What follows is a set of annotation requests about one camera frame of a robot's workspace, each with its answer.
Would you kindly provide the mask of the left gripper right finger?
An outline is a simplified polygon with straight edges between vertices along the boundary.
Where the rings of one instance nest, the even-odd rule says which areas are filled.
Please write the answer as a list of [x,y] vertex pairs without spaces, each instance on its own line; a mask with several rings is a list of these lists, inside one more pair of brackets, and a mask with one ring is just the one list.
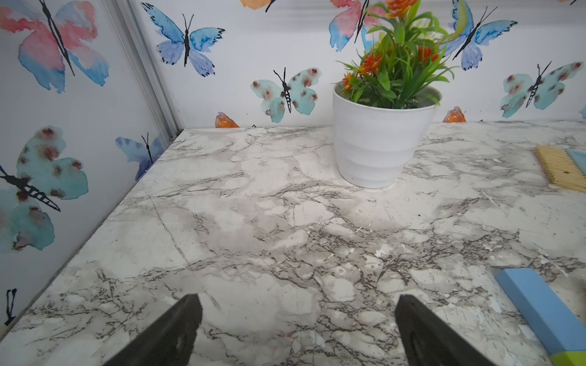
[[409,365],[494,366],[413,295],[399,297],[395,320]]

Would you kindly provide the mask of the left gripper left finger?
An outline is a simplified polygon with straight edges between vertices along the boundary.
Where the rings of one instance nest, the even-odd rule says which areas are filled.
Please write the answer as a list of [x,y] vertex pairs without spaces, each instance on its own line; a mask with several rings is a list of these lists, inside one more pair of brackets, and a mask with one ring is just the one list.
[[198,294],[184,296],[104,366],[188,365],[202,315]]

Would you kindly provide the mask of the blue block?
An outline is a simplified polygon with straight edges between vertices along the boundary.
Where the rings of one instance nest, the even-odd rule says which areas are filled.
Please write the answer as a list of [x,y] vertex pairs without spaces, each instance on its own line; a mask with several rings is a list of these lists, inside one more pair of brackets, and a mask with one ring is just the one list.
[[531,268],[508,268],[495,276],[550,355],[585,350],[585,326]]

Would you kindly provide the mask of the green block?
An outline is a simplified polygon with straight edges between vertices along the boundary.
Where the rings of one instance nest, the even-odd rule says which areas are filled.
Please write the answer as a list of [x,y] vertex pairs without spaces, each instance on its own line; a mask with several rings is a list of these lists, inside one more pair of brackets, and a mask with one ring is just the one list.
[[551,355],[554,366],[586,366],[586,351],[565,351]]

